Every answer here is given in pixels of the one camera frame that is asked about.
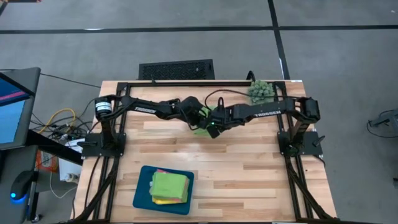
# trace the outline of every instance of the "metal stand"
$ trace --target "metal stand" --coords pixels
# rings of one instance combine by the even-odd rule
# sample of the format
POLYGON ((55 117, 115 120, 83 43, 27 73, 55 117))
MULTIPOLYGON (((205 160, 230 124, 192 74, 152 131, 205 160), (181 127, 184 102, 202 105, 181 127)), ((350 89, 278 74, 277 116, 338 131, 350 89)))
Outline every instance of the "metal stand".
MULTIPOLYGON (((251 83, 250 82, 234 82, 234 86, 249 86, 251 83)), ((212 82, 212 83, 193 83, 193 82, 168 82, 168 83, 156 83, 157 86, 230 86, 231 84, 228 82, 212 82)), ((123 88, 126 88, 126 95, 130 94, 130 89, 131 87, 134 86, 152 86, 151 83, 119 83, 118 89, 117 89, 117 95, 120 96, 121 91, 123 88)), ((286 94, 286 87, 284 82, 274 82, 273 83, 273 88, 274 91, 277 92, 277 87, 282 90, 282 94, 284 96, 287 96, 286 94)), ((303 166, 302 166, 302 161, 300 158, 300 153, 296 152, 301 152, 302 154, 305 155, 321 155, 322 154, 322 149, 320 147, 320 141, 323 139, 323 137, 319 138, 318 134, 316 132, 305 132, 305 129, 308 127, 309 124, 296 124, 295 127, 293 127, 292 123, 292 117, 288 116, 288 123, 289 123, 289 132, 286 132, 284 129, 284 124, 282 120, 282 115, 278 114, 277 115, 278 119, 278 125, 279 125, 279 134, 278 134, 278 139, 279 139, 279 144, 280 144, 280 151, 281 154, 284 155, 285 159, 285 164, 286 164, 286 170, 287 170, 287 175, 288 175, 288 181, 289 181, 289 187, 290 187, 290 192, 292 194, 292 203, 293 203, 293 209, 295 213, 295 219, 296 222, 301 222, 301 223, 357 223, 358 222, 343 222, 340 221, 338 218, 333 218, 329 216, 322 208, 319 206, 319 204, 316 202, 314 197, 311 195, 311 193, 307 189, 307 185, 305 183, 305 176, 304 176, 304 171, 303 171, 303 166), (301 134, 303 136, 303 141, 296 141, 295 136, 298 134, 301 134), (292 146, 298 147, 298 151, 291 151, 289 148, 292 146), (291 157, 295 157, 297 161, 297 170, 294 171, 294 167, 291 161, 291 157), (300 214, 300 208, 299 208, 299 201, 297 198, 297 192, 296 188, 297 186, 300 191, 303 193, 304 196, 304 202, 305 202, 305 208, 307 212, 307 218, 301 218, 300 214), (314 219, 312 210, 315 211, 315 213, 318 215, 320 219, 314 219)), ((122 118, 121 118, 121 124, 119 127, 119 133, 124 133, 124 125, 126 124, 126 112, 123 113, 122 118)), ((110 222, 110 217, 111 217, 111 211, 112 211, 112 206, 113 206, 113 197, 114 197, 114 190, 116 187, 116 176, 118 172, 118 165, 119 165, 119 158, 120 154, 115 153, 116 151, 119 152, 119 150, 124 150, 121 148, 114 148, 114 147, 107 147, 108 150, 114 151, 114 152, 109 152, 106 154, 99 154, 101 150, 98 148, 100 146, 105 146, 106 144, 101 144, 101 140, 105 142, 112 142, 113 137, 109 132, 106 131, 103 135, 100 134, 93 134, 93 142, 95 144, 89 144, 85 145, 85 148, 83 149, 83 153, 85 154, 86 148, 94 147, 96 148, 96 153, 93 152, 94 156, 104 156, 104 161, 103 161, 103 166, 101 170, 101 177, 99 179, 99 188, 98 192, 96 193, 94 199, 90 202, 90 204, 87 206, 86 210, 80 215, 80 219, 76 219, 72 221, 73 223, 109 223, 110 222), (107 173, 107 167, 109 163, 109 157, 114 156, 114 162, 113 166, 111 169, 111 172, 109 175, 106 177, 107 173), (107 206, 106 206, 106 213, 105 213, 105 218, 104 219, 98 219, 98 215, 100 212, 100 205, 101 205, 101 198, 105 190, 109 186, 109 195, 108 195, 108 201, 107 201, 107 206), (87 218, 90 216, 91 211, 94 211, 93 215, 93 220, 87 221, 87 218)), ((125 136, 124 135, 119 135, 119 138, 123 136, 122 141, 125 141, 125 136)), ((113 146, 118 146, 119 141, 116 141, 116 145, 114 144, 115 141, 113 141, 113 146)))
POLYGON ((117 136, 118 141, 115 144, 103 145, 102 134, 88 134, 85 142, 78 142, 78 145, 84 147, 81 152, 82 159, 91 156, 119 157, 124 154, 126 145, 126 133, 117 136))
POLYGON ((318 133, 315 131, 307 131, 304 133, 304 141, 303 145, 305 147, 301 148, 299 151, 293 151, 293 149, 290 148, 290 134, 286 131, 278 132, 278 143, 279 143, 279 150, 282 155, 284 154, 289 154, 289 155, 294 155, 297 153, 297 155, 314 155, 314 156, 319 156, 322 155, 322 147, 319 144, 319 138, 318 133))
POLYGON ((29 194, 27 219, 32 223, 37 223, 42 218, 41 215, 36 214, 37 202, 39 201, 39 193, 36 192, 38 176, 39 172, 34 171, 32 187, 30 188, 30 194, 29 194))
POLYGON ((25 142, 26 146, 39 146, 40 150, 48 152, 61 159, 65 159, 72 163, 83 165, 81 154, 79 152, 70 149, 64 145, 61 145, 41 134, 37 134, 32 130, 28 130, 27 138, 25 142))

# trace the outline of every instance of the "blue light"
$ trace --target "blue light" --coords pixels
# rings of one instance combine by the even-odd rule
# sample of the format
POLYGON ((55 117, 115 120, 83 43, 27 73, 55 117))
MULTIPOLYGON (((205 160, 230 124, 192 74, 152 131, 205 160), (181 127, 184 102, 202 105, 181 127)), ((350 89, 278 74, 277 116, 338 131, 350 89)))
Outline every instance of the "blue light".
POLYGON ((27 198, 27 194, 25 194, 21 199, 19 200, 14 200, 13 198, 11 199, 11 202, 13 204, 22 204, 24 202, 24 200, 27 198))

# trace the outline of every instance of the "wooden table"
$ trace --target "wooden table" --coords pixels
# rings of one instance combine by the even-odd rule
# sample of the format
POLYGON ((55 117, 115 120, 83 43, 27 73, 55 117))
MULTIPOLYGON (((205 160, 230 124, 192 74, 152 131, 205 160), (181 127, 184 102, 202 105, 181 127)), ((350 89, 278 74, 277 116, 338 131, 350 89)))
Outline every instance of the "wooden table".
MULTIPOLYGON (((117 83, 104 81, 100 95, 115 94, 117 83)), ((302 82, 285 83, 288 95, 305 96, 302 82)), ((195 96, 204 103, 206 95, 220 88, 242 92, 247 89, 236 86, 133 87, 131 96, 152 101, 195 96)), ((246 96, 223 92, 210 97, 208 104, 215 105, 221 95, 225 105, 248 102, 246 96)), ((245 126, 225 131, 218 138, 211 139, 195 135, 187 124, 178 120, 163 121, 150 114, 128 112, 125 127, 127 143, 120 160, 111 221, 294 221, 285 162, 279 154, 276 138, 278 130, 277 118, 272 116, 254 119, 245 126), (132 206, 139 172, 144 165, 190 170, 195 174, 189 215, 174 215, 132 206)), ((76 215, 83 210, 88 179, 95 160, 89 158, 84 161, 75 198, 76 215)), ((323 164, 313 156, 302 156, 302 160, 309 191, 325 211, 335 217, 323 164)), ((98 188, 101 164, 102 159, 95 169, 89 201, 98 188)), ((301 213, 305 217, 302 194, 299 189, 297 192, 301 213)), ((107 194, 103 197, 100 218, 104 217, 107 194)))

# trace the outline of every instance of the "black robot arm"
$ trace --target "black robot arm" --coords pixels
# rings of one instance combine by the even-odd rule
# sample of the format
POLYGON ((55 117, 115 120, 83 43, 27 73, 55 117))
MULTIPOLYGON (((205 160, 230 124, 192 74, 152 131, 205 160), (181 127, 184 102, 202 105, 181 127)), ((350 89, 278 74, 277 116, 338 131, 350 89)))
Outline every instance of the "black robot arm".
POLYGON ((224 107, 223 99, 218 100, 218 106, 211 111, 206 128, 212 138, 216 138, 223 131, 239 125, 245 125, 254 118, 290 114, 296 120, 291 133, 291 139, 297 145, 302 144, 302 135, 310 124, 320 119, 318 102, 312 98, 286 98, 282 101, 263 103, 260 105, 236 104, 224 107))

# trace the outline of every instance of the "blue tray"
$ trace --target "blue tray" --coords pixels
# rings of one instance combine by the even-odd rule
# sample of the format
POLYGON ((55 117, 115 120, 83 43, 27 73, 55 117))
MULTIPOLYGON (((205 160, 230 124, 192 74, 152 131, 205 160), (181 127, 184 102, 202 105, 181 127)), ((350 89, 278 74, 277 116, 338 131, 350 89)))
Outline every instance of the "blue tray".
POLYGON ((193 172, 172 170, 161 167, 143 166, 141 168, 141 172, 139 173, 136 194, 134 195, 132 206, 136 208, 143 208, 143 209, 155 210, 160 212, 188 215, 189 209, 191 207, 193 181, 194 181, 193 172), (188 177, 189 186, 188 186, 188 198, 186 203, 177 203, 173 205, 157 205, 154 202, 152 202, 152 196, 149 193, 150 189, 149 182, 152 181, 152 176, 154 175, 157 169, 161 169, 174 174, 186 175, 188 177))

